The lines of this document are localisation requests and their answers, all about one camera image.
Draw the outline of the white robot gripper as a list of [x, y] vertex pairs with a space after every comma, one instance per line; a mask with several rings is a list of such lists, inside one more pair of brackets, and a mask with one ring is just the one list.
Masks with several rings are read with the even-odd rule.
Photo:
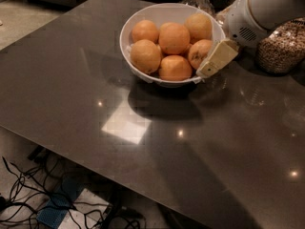
[[216, 74], [237, 57], [239, 45], [255, 48], [270, 29], [267, 7], [268, 0], [235, 0], [229, 6], [224, 22], [224, 29], [232, 40], [219, 41], [196, 74], [201, 78]]

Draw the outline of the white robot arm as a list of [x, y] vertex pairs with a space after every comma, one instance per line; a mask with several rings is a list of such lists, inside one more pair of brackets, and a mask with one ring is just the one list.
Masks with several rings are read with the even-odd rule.
[[242, 48], [255, 48], [277, 27], [305, 16], [305, 0], [235, 0], [227, 9], [223, 30], [196, 74], [209, 78], [230, 64]]

